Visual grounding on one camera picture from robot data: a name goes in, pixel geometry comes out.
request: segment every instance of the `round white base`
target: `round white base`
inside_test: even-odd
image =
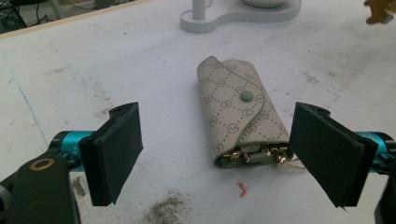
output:
[[[286,0],[280,7],[252,7],[242,0],[216,0],[205,11],[203,20],[192,18],[192,11],[186,11],[180,16],[180,27],[195,34],[205,34],[214,31],[224,23],[232,21],[279,22],[294,19],[301,8],[301,0]]]
[[[243,0],[254,7],[280,7],[286,0]]]

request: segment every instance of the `robotic end effector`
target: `robotic end effector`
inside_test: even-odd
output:
[[[58,133],[43,155],[2,181],[0,223],[80,223],[68,175],[78,167],[85,169],[92,205],[115,203],[143,146],[138,103],[109,115],[96,132]]]
[[[353,133],[323,108],[297,103],[290,149],[338,207],[356,206],[370,171],[389,175],[376,224],[396,220],[396,143],[384,133]]]

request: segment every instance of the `beige key case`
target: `beige key case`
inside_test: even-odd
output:
[[[253,64],[209,57],[199,64],[197,75],[216,167],[291,160],[288,132]]]

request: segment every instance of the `snap button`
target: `snap button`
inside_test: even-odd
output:
[[[243,91],[239,97],[241,97],[241,100],[244,102],[250,102],[251,100],[253,100],[253,93],[251,93],[251,91]]]

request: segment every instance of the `white table surface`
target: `white table surface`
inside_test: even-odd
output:
[[[362,0],[303,1],[292,21],[194,35],[178,26],[190,8],[154,0],[0,35],[0,179],[56,133],[96,130],[108,109],[139,102],[145,148],[116,205],[78,196],[83,223],[158,223],[161,212],[164,223],[374,223],[386,176],[369,174],[358,207],[344,211],[305,171],[216,169],[196,67],[212,55],[253,63],[288,130],[299,101],[353,131],[396,137],[396,22],[367,25]],[[169,197],[177,206],[158,211]]]

